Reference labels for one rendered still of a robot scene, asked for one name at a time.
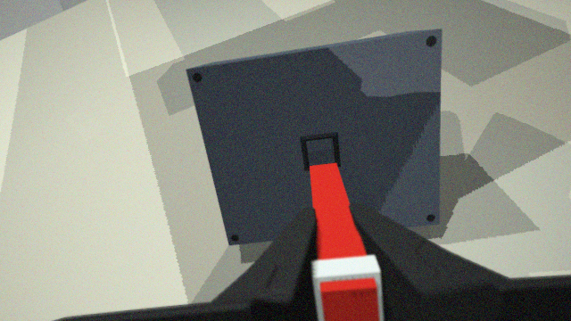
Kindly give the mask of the red peg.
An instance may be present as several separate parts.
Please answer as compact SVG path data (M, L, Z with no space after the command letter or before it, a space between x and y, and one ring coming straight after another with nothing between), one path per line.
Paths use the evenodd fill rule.
M384 321L381 272L367 256L336 163L310 166L318 260L311 261L318 321Z

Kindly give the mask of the blue-grey sloped panel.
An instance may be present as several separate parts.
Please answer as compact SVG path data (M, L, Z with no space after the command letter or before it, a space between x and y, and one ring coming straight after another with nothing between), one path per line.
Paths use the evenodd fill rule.
M186 69L228 244L274 241L330 163L349 203L440 225L442 44L412 30Z

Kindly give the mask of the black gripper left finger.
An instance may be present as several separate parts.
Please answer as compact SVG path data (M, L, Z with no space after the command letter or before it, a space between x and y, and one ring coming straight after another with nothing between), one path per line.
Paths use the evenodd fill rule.
M211 302L111 311L53 321L318 321L311 261L314 208L302 209L248 270Z

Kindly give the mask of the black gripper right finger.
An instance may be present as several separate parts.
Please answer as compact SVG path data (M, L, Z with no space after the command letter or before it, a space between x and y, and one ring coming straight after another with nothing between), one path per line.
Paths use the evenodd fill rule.
M381 272L384 321L571 321L571 276L509 278L350 203Z

